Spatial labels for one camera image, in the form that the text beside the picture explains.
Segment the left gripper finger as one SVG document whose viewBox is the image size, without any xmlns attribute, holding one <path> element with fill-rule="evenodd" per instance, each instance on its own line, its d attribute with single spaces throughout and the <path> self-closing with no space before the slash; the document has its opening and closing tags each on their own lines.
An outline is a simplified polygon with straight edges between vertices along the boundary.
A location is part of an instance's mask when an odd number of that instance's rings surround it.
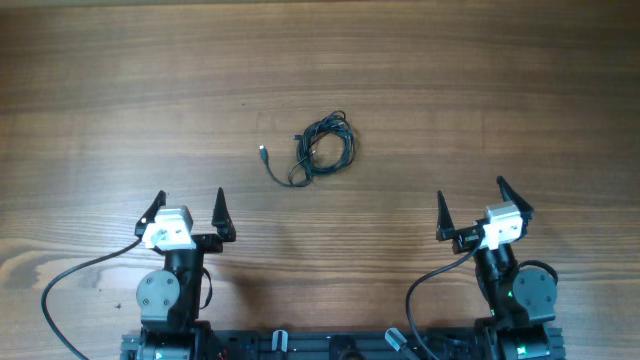
<svg viewBox="0 0 640 360">
<path fill-rule="evenodd" d="M 155 199 L 153 200 L 153 202 L 151 203 L 151 205 L 149 206 L 149 208 L 146 210 L 146 212 L 141 216 L 141 218 L 136 223 L 134 228 L 134 235 L 136 237 L 143 236 L 147 226 L 155 222 L 155 216 L 159 211 L 159 209 L 165 205 L 166 205 L 166 192 L 163 190 L 160 190 L 157 196 L 155 197 Z"/>
<path fill-rule="evenodd" d="M 211 225 L 216 229 L 222 242 L 236 241 L 236 229 L 230 217 L 222 187 L 219 187 L 217 191 Z"/>
</svg>

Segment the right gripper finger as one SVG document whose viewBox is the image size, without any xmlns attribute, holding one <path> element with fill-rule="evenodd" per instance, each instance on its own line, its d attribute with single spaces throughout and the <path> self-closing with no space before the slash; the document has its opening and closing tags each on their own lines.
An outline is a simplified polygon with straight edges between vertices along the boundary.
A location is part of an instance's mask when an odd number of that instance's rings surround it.
<svg viewBox="0 0 640 360">
<path fill-rule="evenodd" d="M 499 186 L 499 191 L 504 201 L 511 201 L 518 208 L 521 217 L 524 220 L 531 220 L 534 214 L 534 208 L 522 198 L 502 177 L 496 178 L 496 183 Z"/>
<path fill-rule="evenodd" d="M 437 192 L 438 218 L 436 238 L 438 241 L 451 240 L 455 236 L 455 227 L 441 190 Z"/>
</svg>

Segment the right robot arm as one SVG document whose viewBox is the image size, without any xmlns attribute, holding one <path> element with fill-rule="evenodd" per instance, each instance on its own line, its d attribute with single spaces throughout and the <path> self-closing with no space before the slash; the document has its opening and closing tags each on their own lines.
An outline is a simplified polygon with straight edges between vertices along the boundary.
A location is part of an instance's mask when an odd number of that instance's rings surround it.
<svg viewBox="0 0 640 360">
<path fill-rule="evenodd" d="M 558 273 L 539 260 L 517 261 L 512 249 L 527 235 L 534 208 L 503 177 L 496 183 L 502 201 L 464 228 L 454 226 L 444 195 L 437 194 L 436 238 L 474 259 L 491 311 L 475 323 L 476 342 L 485 359 L 564 359 L 562 331 L 549 326 L 556 319 Z"/>
</svg>

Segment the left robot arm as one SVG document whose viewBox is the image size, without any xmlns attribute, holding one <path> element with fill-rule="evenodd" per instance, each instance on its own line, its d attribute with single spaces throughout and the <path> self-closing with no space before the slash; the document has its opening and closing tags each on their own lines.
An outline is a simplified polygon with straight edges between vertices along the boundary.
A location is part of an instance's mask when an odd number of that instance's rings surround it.
<svg viewBox="0 0 640 360">
<path fill-rule="evenodd" d="M 159 192 L 135 226 L 144 246 L 164 258 L 164 266 L 140 281 L 136 300 L 142 328 L 137 337 L 121 344 L 122 359 L 199 360 L 226 359 L 227 348 L 208 321 L 199 319 L 212 299 L 201 298 L 202 279 L 211 277 L 204 256 L 223 251 L 225 242 L 236 240 L 224 191 L 219 189 L 213 208 L 213 233 L 193 234 L 193 218 L 184 206 L 168 206 L 167 194 Z"/>
</svg>

